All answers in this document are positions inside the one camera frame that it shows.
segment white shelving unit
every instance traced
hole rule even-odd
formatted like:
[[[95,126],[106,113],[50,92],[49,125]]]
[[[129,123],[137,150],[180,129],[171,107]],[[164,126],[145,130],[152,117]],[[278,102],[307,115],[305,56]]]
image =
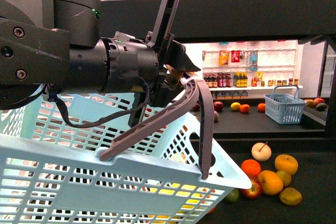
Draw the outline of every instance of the white shelving unit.
[[[275,86],[267,86],[267,87],[245,87],[245,88],[237,88],[237,87],[231,87],[231,88],[209,88],[210,91],[235,91],[235,90],[272,90]],[[277,89],[293,89],[293,87],[278,87]]]
[[[221,50],[244,51],[245,57],[239,62],[231,61],[226,66],[219,65],[219,52]],[[249,64],[249,55],[251,51],[258,51],[258,70],[252,71]],[[265,87],[246,87],[237,88],[210,88],[211,91],[248,91],[249,98],[261,98],[269,93],[274,86],[267,86],[268,80],[289,80],[289,78],[299,79],[302,50],[296,40],[287,41],[256,41],[256,42],[230,42],[229,44],[203,44],[202,48],[202,71],[205,73],[230,73],[233,78],[235,72],[246,72],[248,85],[256,72],[263,72]],[[293,87],[281,87],[284,93],[293,93]]]

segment apple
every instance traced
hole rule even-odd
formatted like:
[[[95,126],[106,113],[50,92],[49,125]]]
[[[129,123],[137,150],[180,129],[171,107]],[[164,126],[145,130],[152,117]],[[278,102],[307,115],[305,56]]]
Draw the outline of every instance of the apple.
[[[217,112],[220,112],[224,108],[224,104],[220,101],[214,102],[214,109]]]
[[[280,154],[277,156],[274,165],[276,170],[283,170],[291,176],[293,176],[299,168],[298,161],[288,154]]]
[[[196,103],[194,106],[193,106],[193,111],[199,111],[201,108],[201,106],[199,105],[199,103]]]
[[[250,189],[240,189],[240,193],[247,199],[258,198],[263,193],[263,187],[255,176],[248,176],[251,180],[252,187]]]
[[[271,155],[272,151],[271,148],[266,143],[256,143],[251,150],[252,156],[257,161],[266,161],[268,160]]]
[[[214,111],[214,122],[218,123],[218,121],[219,121],[219,114],[217,111]]]
[[[324,101],[324,99],[322,99],[322,98],[315,98],[314,99],[314,104],[315,104],[315,106],[317,105],[317,104],[319,104],[319,103],[325,103],[325,101]]]

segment red apple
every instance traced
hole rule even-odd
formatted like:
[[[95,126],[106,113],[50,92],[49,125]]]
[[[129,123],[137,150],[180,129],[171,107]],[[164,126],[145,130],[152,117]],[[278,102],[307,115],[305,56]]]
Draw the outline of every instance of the red apple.
[[[196,103],[196,104],[193,106],[193,111],[199,111],[200,108],[201,108],[201,106],[199,105],[199,103]]]
[[[257,177],[255,176],[248,176],[248,177],[251,180],[252,187],[250,189],[240,189],[240,193],[247,199],[258,198],[263,192],[262,191],[263,187]]]
[[[322,102],[325,103],[324,99],[322,99],[322,98],[315,98],[314,99],[315,106],[317,106],[317,104],[322,103]]]
[[[224,104],[220,101],[214,102],[214,109],[217,112],[220,112],[224,108]]]

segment green apple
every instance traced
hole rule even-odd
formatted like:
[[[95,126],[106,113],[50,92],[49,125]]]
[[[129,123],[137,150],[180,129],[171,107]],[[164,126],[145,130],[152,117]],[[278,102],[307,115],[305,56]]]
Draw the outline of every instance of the green apple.
[[[234,203],[239,199],[239,189],[233,189],[226,197],[224,198],[224,202],[226,203]]]

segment shelf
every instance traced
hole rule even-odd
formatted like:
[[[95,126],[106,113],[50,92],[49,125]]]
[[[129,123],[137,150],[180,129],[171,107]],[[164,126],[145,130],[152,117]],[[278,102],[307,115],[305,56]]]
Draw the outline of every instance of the shelf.
[[[245,87],[245,88],[209,88],[210,91],[234,91],[234,90],[272,90],[275,86],[267,86],[267,87]],[[278,87],[277,89],[293,89],[293,87]]]

